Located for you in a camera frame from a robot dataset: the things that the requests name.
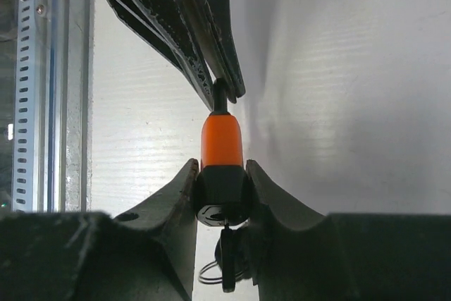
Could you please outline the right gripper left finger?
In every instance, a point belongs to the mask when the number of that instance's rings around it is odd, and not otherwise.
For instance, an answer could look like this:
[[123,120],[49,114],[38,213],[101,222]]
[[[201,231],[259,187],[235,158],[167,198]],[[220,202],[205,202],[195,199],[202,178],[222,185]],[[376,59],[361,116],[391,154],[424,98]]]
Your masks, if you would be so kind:
[[156,193],[103,212],[1,217],[2,300],[190,300],[197,222],[190,159]]

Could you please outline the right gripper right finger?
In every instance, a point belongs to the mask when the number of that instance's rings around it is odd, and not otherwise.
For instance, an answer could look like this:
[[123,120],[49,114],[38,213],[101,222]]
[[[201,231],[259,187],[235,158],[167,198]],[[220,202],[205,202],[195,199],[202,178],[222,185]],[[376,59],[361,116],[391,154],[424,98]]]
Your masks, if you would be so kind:
[[247,162],[261,300],[449,300],[450,217],[320,214]]

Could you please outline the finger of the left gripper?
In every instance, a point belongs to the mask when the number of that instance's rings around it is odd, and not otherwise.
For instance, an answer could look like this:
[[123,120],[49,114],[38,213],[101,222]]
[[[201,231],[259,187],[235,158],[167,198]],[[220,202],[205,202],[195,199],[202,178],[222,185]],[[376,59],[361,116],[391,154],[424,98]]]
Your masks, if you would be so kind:
[[213,109],[213,84],[200,45],[178,0],[106,0],[117,18],[179,70]]
[[203,59],[235,103],[246,89],[233,40],[230,0],[182,0],[182,5]]

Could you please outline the orange black padlock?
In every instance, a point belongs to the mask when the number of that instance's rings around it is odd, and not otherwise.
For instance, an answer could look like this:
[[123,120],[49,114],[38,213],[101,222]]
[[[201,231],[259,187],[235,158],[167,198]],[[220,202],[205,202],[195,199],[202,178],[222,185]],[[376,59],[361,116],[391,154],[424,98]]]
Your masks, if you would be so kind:
[[251,188],[245,171],[241,128],[228,110],[225,80],[214,82],[213,99],[213,111],[202,126],[193,207],[197,219],[206,226],[237,226],[249,217]]

